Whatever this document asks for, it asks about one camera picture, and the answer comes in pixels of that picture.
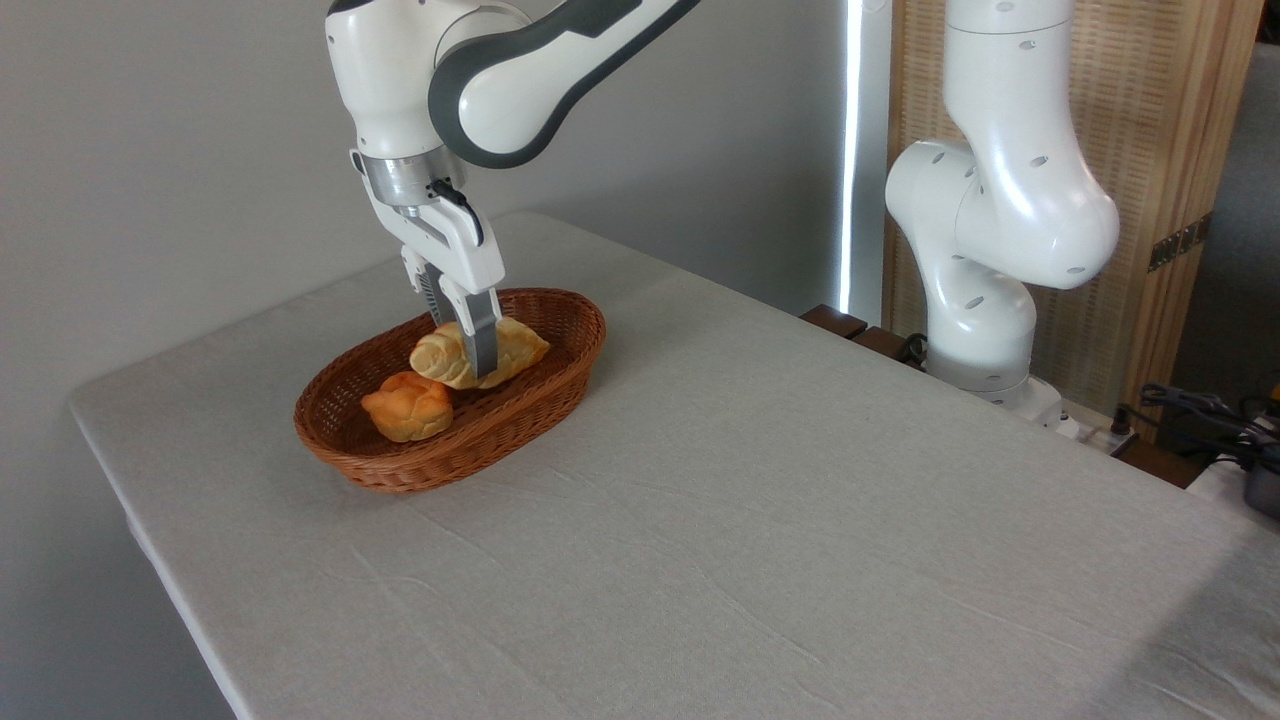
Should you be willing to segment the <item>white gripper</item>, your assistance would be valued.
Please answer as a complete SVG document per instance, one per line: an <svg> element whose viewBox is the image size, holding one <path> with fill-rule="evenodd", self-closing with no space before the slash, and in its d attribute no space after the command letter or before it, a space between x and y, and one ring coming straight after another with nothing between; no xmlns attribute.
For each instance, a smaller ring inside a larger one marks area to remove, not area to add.
<svg viewBox="0 0 1280 720"><path fill-rule="evenodd" d="M492 224L460 193L465 163L451 150L392 159L352 150L349 156L379 222L403 243L410 283L433 322L458 325L476 378L493 373L500 319L493 287L506 266Z"/></svg>

